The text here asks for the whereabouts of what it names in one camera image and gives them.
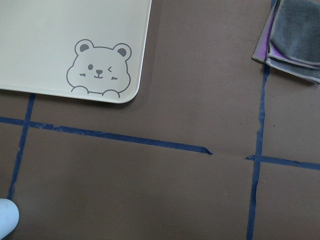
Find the folded gray cloth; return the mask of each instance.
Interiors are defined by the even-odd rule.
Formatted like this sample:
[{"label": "folded gray cloth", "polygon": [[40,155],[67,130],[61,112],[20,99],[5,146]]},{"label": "folded gray cloth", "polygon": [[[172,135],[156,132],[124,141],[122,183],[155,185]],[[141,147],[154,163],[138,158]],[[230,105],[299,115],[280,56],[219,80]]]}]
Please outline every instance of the folded gray cloth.
[{"label": "folded gray cloth", "polygon": [[252,59],[320,83],[320,4],[278,0]]}]

